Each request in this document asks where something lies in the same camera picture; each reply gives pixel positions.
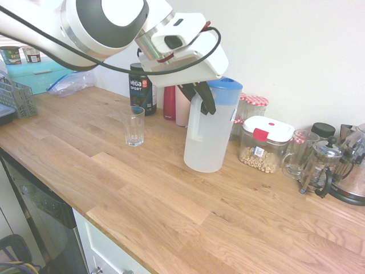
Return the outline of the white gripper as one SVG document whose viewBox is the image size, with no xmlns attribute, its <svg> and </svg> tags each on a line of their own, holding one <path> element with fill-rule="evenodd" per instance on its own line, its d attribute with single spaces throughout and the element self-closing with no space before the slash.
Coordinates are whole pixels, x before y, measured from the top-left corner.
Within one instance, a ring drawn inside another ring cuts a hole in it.
<svg viewBox="0 0 365 274">
<path fill-rule="evenodd" d="M 139 61 L 146 72 L 167 74 L 150 75 L 148 78 L 157 87 L 176 86 L 191 101 L 196 94 L 202 99 L 201 112 L 204 115 L 216 112 L 216 105 L 207 80 L 219 79 L 228 68 L 228 58 L 220 45 L 220 36 L 212 31 L 204 31 L 186 47 L 173 52 L 166 62 L 149 60 L 143 53 Z"/>
</svg>

